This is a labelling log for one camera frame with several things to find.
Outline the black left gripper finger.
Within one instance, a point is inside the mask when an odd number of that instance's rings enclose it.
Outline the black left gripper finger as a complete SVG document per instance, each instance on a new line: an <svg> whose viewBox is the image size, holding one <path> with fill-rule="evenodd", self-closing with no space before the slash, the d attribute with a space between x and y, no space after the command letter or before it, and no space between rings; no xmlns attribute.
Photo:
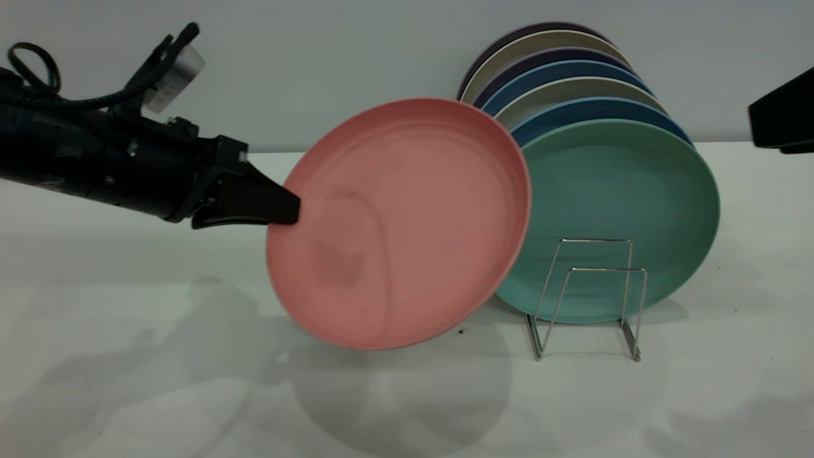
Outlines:
<svg viewBox="0 0 814 458"><path fill-rule="evenodd" d="M210 227L227 226L227 225L259 225L267 226L268 220L264 218L250 217L250 216L218 216L209 215L201 216L196 215L192 217L191 228L193 230L203 230Z"/></svg>
<svg viewBox="0 0 814 458"><path fill-rule="evenodd" d="M245 165L241 174L225 174L218 179L213 197L212 216L264 218L268 225L294 225L300 216L300 198L252 164Z"/></svg>

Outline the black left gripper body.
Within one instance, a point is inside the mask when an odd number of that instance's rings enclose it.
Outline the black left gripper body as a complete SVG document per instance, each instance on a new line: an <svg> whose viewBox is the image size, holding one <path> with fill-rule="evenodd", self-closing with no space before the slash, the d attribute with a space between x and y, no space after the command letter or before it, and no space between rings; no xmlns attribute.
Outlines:
<svg viewBox="0 0 814 458"><path fill-rule="evenodd" d="M227 182L247 171L247 143L219 135L201 138L184 118L160 123L139 114L116 115L127 134L116 206L165 221L209 215L224 202Z"/></svg>

